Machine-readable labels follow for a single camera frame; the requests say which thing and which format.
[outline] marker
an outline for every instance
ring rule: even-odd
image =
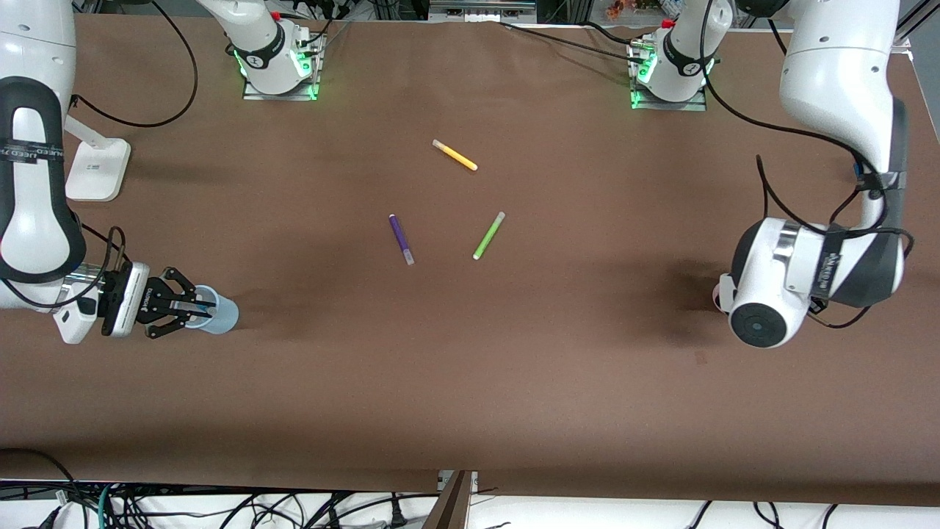
[[[388,223],[392,225],[392,232],[395,232],[395,238],[399,241],[399,248],[401,248],[401,254],[405,256],[405,263],[409,266],[413,265],[415,258],[412,257],[411,249],[408,248],[408,241],[405,239],[405,232],[401,230],[399,218],[394,214],[389,215]]]
[[[447,145],[441,143],[440,141],[437,141],[437,140],[435,139],[433,142],[431,142],[431,145],[433,145],[434,147],[437,147],[438,149],[440,149],[440,150],[441,150],[442,152],[444,152],[444,154],[446,154],[447,156],[450,156],[451,158],[453,158],[453,159],[457,160],[458,162],[462,163],[464,167],[466,167],[466,168],[468,168],[468,169],[470,169],[470,170],[477,170],[477,164],[475,164],[475,163],[471,162],[470,160],[466,159],[466,157],[463,156],[463,154],[460,154],[459,152],[454,151],[453,149],[449,148]]]
[[[486,247],[490,245],[490,241],[493,240],[493,236],[496,235],[496,230],[499,230],[499,225],[503,223],[504,218],[506,218],[506,214],[499,212],[499,215],[496,216],[496,220],[493,221],[493,225],[490,226],[486,235],[483,236],[483,240],[480,241],[477,251],[473,252],[474,261],[479,261],[479,258],[483,257],[483,252],[486,251]]]

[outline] gray floor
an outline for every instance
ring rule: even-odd
[[[901,0],[901,14],[906,13],[917,0]],[[174,16],[209,16],[196,0],[160,0],[160,5]],[[150,5],[126,6],[130,14],[157,14]],[[911,37],[914,64],[927,107],[934,117],[933,124],[940,137],[940,14],[934,15]]]

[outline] teal cable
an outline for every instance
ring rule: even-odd
[[[105,486],[102,490],[102,496],[98,498],[98,529],[104,529],[104,502],[108,499],[108,490],[110,488],[110,485]]]

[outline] white square base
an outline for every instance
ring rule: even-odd
[[[72,200],[107,202],[120,192],[124,170],[131,158],[131,144],[120,138],[107,138],[98,149],[84,141],[71,162],[65,195]]]

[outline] purple marker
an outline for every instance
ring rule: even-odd
[[[408,241],[405,239],[405,232],[401,230],[399,218],[395,215],[389,215],[388,223],[392,225],[392,232],[395,232],[395,238],[399,241],[399,248],[401,248],[401,254],[405,256],[405,263],[409,266],[413,265],[415,258],[412,257],[411,250],[408,248]]]

